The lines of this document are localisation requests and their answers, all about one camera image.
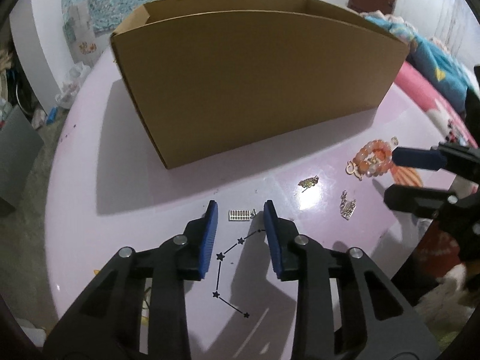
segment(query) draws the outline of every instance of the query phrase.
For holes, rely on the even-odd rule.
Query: orange beaded bracelet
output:
[[[392,144],[398,145],[396,137],[392,138]],[[381,176],[393,167],[392,146],[381,139],[375,139],[362,147],[353,160],[346,166],[346,172],[354,174],[362,180],[362,176]]]

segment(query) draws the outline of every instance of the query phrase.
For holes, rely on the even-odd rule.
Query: pink pillow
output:
[[[450,103],[411,64],[403,63],[394,82],[427,114],[445,137],[453,130],[454,135],[460,134],[472,147],[478,147]]]

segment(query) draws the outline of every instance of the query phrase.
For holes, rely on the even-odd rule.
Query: bed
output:
[[[473,73],[436,38],[426,39],[416,28],[401,17],[384,16],[380,11],[363,13],[362,16],[408,43],[410,53],[407,61],[450,103],[454,111],[465,116],[465,97],[470,89],[480,96],[478,83],[472,80]]]
[[[425,112],[445,139],[478,147],[450,103],[411,64],[404,62],[394,82]]]

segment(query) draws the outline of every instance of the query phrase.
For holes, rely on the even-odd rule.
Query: light purple tabletop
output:
[[[249,318],[212,297],[215,254],[263,227],[262,216],[229,222],[229,210],[260,212],[271,199],[282,218],[326,248],[360,247],[392,276],[419,241],[411,215],[393,213],[383,191],[390,173],[359,181],[347,161],[373,139],[429,148],[443,136],[392,85],[376,110],[361,112],[166,170],[140,123],[107,49],[71,109],[53,162],[46,202],[46,259],[59,316],[123,246],[152,249],[182,233],[210,199],[218,203],[217,237],[206,279],[186,285],[190,345],[196,359],[289,359],[297,283],[278,281],[265,233],[237,245],[224,260],[218,291]],[[449,188],[450,173],[418,172],[426,187]],[[318,176],[303,191],[299,181]],[[340,196],[356,199],[349,221]],[[335,324],[338,294],[333,290]]]

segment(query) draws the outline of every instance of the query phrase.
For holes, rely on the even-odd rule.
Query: brown cardboard box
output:
[[[377,107],[408,54],[319,0],[154,1],[111,44],[167,168]]]

